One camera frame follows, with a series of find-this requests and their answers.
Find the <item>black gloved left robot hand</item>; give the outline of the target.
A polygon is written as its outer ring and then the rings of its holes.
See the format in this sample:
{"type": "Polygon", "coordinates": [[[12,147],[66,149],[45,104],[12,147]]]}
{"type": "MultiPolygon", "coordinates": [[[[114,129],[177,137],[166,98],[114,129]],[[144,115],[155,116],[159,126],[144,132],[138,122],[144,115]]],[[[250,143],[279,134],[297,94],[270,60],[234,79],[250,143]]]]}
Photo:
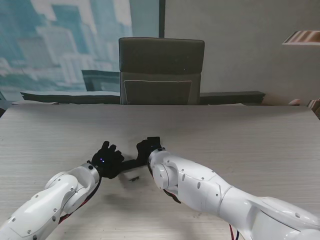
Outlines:
{"type": "Polygon", "coordinates": [[[110,145],[109,141],[104,141],[102,147],[93,155],[91,164],[101,178],[114,179],[120,174],[124,156],[116,148],[114,144],[110,145]]]}

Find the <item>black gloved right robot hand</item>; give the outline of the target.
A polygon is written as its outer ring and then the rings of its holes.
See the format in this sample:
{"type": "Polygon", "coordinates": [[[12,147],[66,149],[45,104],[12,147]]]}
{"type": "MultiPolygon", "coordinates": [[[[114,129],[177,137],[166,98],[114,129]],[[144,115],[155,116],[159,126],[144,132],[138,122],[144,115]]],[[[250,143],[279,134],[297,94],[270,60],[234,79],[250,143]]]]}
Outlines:
{"type": "Polygon", "coordinates": [[[136,160],[145,166],[148,164],[149,156],[154,150],[162,149],[161,139],[159,136],[147,137],[136,145],[137,158],[136,160]]]}

